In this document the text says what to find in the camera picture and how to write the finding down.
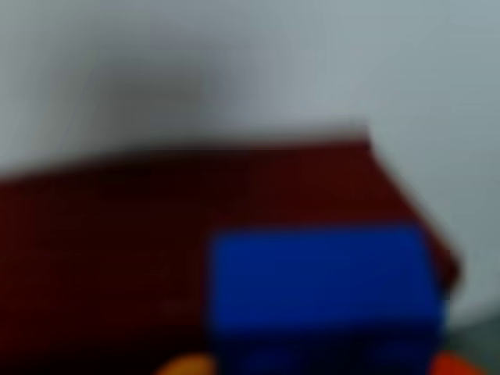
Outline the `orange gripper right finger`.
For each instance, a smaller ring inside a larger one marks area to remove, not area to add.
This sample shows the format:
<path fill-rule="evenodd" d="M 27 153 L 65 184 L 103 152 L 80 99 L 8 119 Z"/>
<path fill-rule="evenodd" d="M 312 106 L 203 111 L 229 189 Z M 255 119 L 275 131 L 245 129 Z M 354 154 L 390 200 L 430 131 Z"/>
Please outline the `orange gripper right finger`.
<path fill-rule="evenodd" d="M 448 351 L 441 351 L 434 357 L 429 375 L 486 375 L 485 370 L 472 364 L 461 356 Z"/>

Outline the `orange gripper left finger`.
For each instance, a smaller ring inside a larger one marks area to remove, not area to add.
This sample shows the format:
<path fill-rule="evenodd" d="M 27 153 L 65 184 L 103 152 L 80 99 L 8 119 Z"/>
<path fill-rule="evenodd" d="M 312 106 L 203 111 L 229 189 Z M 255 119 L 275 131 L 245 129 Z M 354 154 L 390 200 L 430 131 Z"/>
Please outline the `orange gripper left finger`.
<path fill-rule="evenodd" d="M 155 375 L 216 375 L 216 361 L 208 353 L 179 355 L 162 364 Z"/>

